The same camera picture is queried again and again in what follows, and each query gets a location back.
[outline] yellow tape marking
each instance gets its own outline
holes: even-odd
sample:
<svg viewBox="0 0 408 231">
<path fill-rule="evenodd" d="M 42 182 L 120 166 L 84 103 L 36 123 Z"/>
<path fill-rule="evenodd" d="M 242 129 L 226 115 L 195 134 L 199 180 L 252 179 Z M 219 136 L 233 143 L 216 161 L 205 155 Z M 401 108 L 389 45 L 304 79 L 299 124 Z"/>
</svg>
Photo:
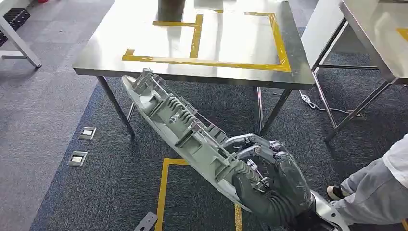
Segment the yellow tape marking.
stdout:
<svg viewBox="0 0 408 231">
<path fill-rule="evenodd" d="M 234 205 L 235 212 L 235 231 L 242 231 L 242 211 L 237 204 Z"/>
<path fill-rule="evenodd" d="M 163 218 L 164 218 L 164 210 L 165 210 L 169 165 L 188 165 L 188 163 L 184 159 L 165 158 L 163 160 L 162 179 L 160 181 L 160 191 L 159 191 L 159 201 L 157 202 L 157 223 L 154 228 L 154 231 L 162 231 L 163 229 Z"/>
<path fill-rule="evenodd" d="M 167 64 L 188 64 L 188 65 L 200 65 L 200 66 L 219 66 L 219 67 L 234 67 L 244 69 L 255 70 L 267 70 L 267 71 L 284 71 L 290 72 L 285 65 L 279 64 L 244 64 L 244 63 L 225 63 L 213 60 L 203 59 L 189 59 L 189 58 L 164 58 L 164 57 L 151 57 L 151 56 L 136 56 L 136 55 L 123 55 L 124 61 L 141 61 L 141 62 L 154 62 L 154 63 L 167 63 Z"/>
<path fill-rule="evenodd" d="M 200 39 L 201 39 L 201 27 L 203 26 L 203 15 L 198 14 L 195 17 L 195 27 L 194 27 L 194 34 L 192 36 L 191 42 L 191 49 L 190 49 L 190 58 L 197 58 L 198 57 L 198 49 L 200 47 Z"/>
<path fill-rule="evenodd" d="M 223 13 L 223 10 L 214 10 L 217 13 Z M 269 17 L 269 21 L 272 28 L 273 37 L 277 48 L 280 64 L 247 64 L 247 63 L 231 63 L 231 62 L 219 62 L 215 60 L 201 60 L 197 59 L 200 46 L 201 28 L 203 24 L 203 15 L 198 14 L 196 16 L 195 23 L 184 22 L 159 22 L 154 21 L 155 26 L 192 26 L 194 27 L 193 39 L 191 42 L 190 58 L 169 58 L 169 57 L 152 57 L 152 56 L 139 56 L 125 53 L 122 56 L 123 61 L 139 61 L 139 62 L 154 62 L 154 63 L 167 63 L 167 64 L 188 64 L 188 65 L 201 65 L 201 66 L 217 66 L 217 67 L 233 67 L 243 69 L 254 70 L 268 70 L 268 71 L 282 71 L 291 72 L 288 56 L 286 54 L 285 45 L 283 43 L 282 35 L 279 31 L 278 23 L 276 22 L 274 13 L 262 13 L 262 12 L 244 12 L 245 15 L 252 16 L 266 16 Z"/>
<path fill-rule="evenodd" d="M 408 231 L 408 223 L 406 219 L 402 221 L 402 226 L 404 226 L 405 231 Z"/>
<path fill-rule="evenodd" d="M 398 28 L 397 31 L 401 34 L 403 38 L 408 42 L 408 29 L 406 28 Z"/>
<path fill-rule="evenodd" d="M 198 14 L 195 17 L 195 23 L 183 23 L 183 22 L 162 22 L 153 21 L 153 26 L 189 26 L 194 27 L 194 33 L 192 36 L 190 58 L 198 57 L 198 49 L 200 47 L 201 39 L 201 27 L 203 26 L 203 15 Z"/>
</svg>

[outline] robotic hand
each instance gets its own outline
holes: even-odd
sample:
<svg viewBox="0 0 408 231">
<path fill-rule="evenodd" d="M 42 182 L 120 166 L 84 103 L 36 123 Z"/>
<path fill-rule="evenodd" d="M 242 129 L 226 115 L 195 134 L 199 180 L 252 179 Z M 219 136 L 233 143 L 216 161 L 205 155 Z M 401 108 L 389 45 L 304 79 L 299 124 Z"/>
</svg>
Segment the robotic hand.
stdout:
<svg viewBox="0 0 408 231">
<path fill-rule="evenodd" d="M 230 145 L 242 138 L 246 140 L 246 149 L 239 155 L 243 158 L 258 155 L 268 171 L 266 192 L 254 190 L 244 174 L 232 177 L 237 195 L 247 208 L 272 226 L 287 226 L 296 231 L 349 230 L 340 214 L 309 189 L 295 159 L 283 145 L 277 141 L 268 144 L 254 134 L 232 137 L 226 143 Z"/>
<path fill-rule="evenodd" d="M 190 166 L 220 193 L 272 226 L 349 231 L 340 214 L 309 189 L 283 145 L 254 134 L 228 138 L 158 75 L 144 69 L 123 76 L 140 114 Z M 252 159 L 260 159 L 260 172 Z"/>
</svg>

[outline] gray pants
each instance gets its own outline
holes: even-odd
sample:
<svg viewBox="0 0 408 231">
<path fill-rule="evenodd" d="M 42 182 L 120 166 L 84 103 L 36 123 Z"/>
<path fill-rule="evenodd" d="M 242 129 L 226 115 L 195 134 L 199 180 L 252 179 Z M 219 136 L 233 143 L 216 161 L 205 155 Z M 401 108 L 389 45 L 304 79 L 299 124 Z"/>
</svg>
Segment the gray pants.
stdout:
<svg viewBox="0 0 408 231">
<path fill-rule="evenodd" d="M 408 189 L 391 174 L 382 158 L 345 179 L 350 196 L 331 204 L 348 225 L 395 224 L 408 218 Z"/>
</svg>

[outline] cable on floor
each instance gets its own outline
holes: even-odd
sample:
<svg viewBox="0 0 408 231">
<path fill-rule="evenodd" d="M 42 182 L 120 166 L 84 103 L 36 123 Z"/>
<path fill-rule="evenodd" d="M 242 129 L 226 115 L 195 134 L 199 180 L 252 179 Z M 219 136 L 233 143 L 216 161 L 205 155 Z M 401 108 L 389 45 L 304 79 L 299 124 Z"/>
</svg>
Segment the cable on floor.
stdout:
<svg viewBox="0 0 408 231">
<path fill-rule="evenodd" d="M 300 90 L 299 90 L 299 93 L 300 93 L 300 96 L 302 97 L 302 100 L 305 101 L 309 105 L 309 107 L 311 109 L 318 109 L 320 111 L 325 111 L 326 110 L 325 108 L 319 108 L 315 103 L 313 103 L 310 100 L 310 98 L 307 95 L 303 94 Z M 330 110 L 337 111 L 337 112 L 342 112 L 342 113 L 345 113 L 345 114 L 350 114 L 350 112 L 343 111 L 343 110 L 340 110 L 340 109 L 337 109 L 337 108 L 330 108 Z"/>
</svg>

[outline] stainless steel table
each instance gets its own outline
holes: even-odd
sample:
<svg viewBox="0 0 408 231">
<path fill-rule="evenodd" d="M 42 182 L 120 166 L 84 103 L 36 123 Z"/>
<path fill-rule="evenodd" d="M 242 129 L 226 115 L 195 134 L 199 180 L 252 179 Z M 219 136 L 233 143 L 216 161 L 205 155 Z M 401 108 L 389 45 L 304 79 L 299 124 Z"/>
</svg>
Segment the stainless steel table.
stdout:
<svg viewBox="0 0 408 231">
<path fill-rule="evenodd" d="M 137 77 L 150 68 L 164 79 L 254 86 L 265 134 L 292 90 L 314 84 L 289 3 L 278 0 L 116 0 L 75 61 L 98 78 L 129 123 L 104 76 Z M 261 87 L 285 89 L 263 123 Z"/>
<path fill-rule="evenodd" d="M 312 67 L 312 71 L 315 73 L 317 68 L 379 69 L 385 81 L 337 125 L 319 81 L 314 75 L 320 97 L 334 127 L 334 130 L 326 137 L 326 141 L 331 140 L 347 123 L 359 114 L 362 109 L 376 99 L 389 86 L 392 84 L 408 83 L 408 2 L 391 0 L 342 0 L 340 10 L 344 14 L 344 19 L 339 24 L 328 44 L 326 44 L 322 54 Z M 350 24 L 358 39 L 362 42 L 378 67 L 322 64 L 331 46 L 334 45 L 347 24 Z"/>
</svg>

